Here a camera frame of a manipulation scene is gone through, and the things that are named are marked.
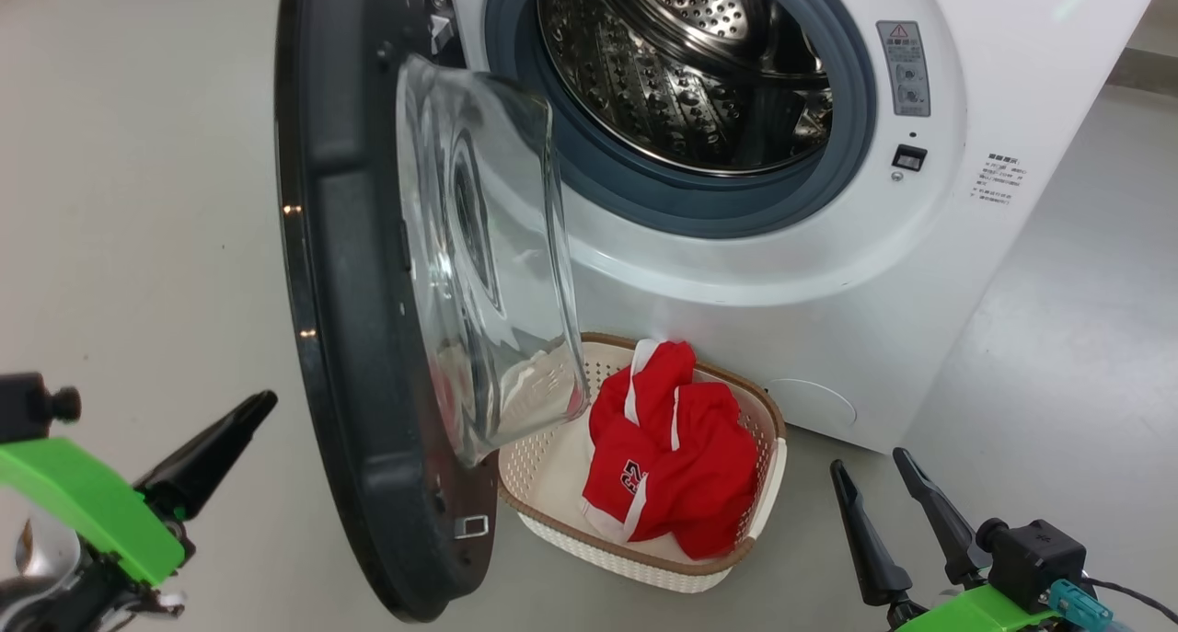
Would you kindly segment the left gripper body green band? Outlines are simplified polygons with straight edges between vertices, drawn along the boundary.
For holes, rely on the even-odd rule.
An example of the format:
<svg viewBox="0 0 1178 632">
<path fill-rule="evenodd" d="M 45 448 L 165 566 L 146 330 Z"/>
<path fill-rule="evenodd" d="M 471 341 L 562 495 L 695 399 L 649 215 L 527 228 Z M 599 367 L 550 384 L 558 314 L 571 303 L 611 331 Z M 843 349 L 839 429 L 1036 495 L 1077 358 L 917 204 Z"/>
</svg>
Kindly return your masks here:
<svg viewBox="0 0 1178 632">
<path fill-rule="evenodd" d="M 19 568 L 4 588 L 62 588 L 75 576 L 82 543 L 111 556 L 118 576 L 158 587 L 188 563 L 193 548 L 174 535 L 188 518 L 155 514 L 146 494 L 68 438 L 5 441 L 4 486 L 48 515 L 48 548 L 18 546 Z"/>
</svg>

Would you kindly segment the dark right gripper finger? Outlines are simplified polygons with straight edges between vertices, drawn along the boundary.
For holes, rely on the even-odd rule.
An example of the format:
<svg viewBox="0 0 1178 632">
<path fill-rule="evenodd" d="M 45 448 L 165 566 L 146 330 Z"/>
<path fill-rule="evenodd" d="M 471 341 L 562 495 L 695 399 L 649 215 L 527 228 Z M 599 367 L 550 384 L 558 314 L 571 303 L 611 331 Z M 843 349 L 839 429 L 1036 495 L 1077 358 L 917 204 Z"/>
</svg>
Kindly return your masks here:
<svg viewBox="0 0 1178 632">
<path fill-rule="evenodd" d="M 871 515 L 865 511 L 865 499 L 842 461 L 830 464 L 830 481 L 862 601 L 872 607 L 908 603 L 908 590 L 913 583 L 878 535 Z"/>
<path fill-rule="evenodd" d="M 992 566 L 988 552 L 977 545 L 977 532 L 957 510 L 948 497 L 918 465 L 908 450 L 893 448 L 896 472 L 900 473 L 909 498 L 924 510 L 939 548 L 945 557 L 945 574 L 957 586 L 981 586 L 984 570 Z"/>
</svg>

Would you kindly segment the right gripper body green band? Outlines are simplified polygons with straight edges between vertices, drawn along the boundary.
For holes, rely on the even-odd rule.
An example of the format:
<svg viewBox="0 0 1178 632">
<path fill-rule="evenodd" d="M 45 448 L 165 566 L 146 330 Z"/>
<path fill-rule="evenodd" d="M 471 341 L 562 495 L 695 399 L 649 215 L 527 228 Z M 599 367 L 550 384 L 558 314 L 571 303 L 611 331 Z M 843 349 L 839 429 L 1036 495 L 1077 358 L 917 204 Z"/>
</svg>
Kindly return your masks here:
<svg viewBox="0 0 1178 632">
<path fill-rule="evenodd" d="M 1061 620 L 1051 608 L 1028 614 L 990 585 L 949 590 L 933 607 L 905 590 L 887 591 L 886 607 L 891 631 L 1044 631 Z"/>
</svg>

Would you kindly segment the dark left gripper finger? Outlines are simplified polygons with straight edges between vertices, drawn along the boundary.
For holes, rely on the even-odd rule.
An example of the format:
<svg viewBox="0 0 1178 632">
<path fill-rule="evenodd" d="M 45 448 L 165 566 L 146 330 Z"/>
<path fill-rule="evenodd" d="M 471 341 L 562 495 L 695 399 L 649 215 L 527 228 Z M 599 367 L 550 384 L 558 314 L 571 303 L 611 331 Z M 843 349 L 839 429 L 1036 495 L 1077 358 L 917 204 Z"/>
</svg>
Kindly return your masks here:
<svg viewBox="0 0 1178 632">
<path fill-rule="evenodd" d="M 190 523 L 196 519 L 277 403 L 272 390 L 249 395 L 139 477 L 134 483 L 135 492 L 143 494 L 144 503 L 163 520 Z"/>
</svg>

